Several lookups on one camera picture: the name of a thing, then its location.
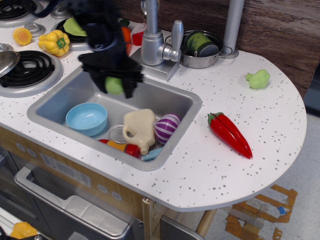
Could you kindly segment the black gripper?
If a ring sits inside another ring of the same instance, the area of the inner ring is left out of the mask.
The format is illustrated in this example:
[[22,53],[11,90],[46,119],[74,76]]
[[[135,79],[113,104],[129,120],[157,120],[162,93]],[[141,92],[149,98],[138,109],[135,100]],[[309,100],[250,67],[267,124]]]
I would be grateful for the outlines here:
[[83,69],[89,72],[99,90],[107,94],[107,75],[120,78],[125,98],[133,96],[138,83],[143,81],[142,66],[128,57],[121,25],[118,22],[79,22],[87,34],[92,52],[78,56]]

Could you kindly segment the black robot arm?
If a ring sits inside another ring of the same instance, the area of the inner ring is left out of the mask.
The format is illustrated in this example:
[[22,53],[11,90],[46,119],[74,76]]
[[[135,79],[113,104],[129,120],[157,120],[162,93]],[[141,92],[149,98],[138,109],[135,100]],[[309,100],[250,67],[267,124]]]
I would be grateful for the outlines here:
[[78,60],[84,72],[106,93],[105,79],[120,79],[127,99],[133,96],[143,81],[142,66],[127,55],[126,42],[118,22],[120,16],[112,0],[65,0],[63,5],[87,34],[91,53],[81,54]]

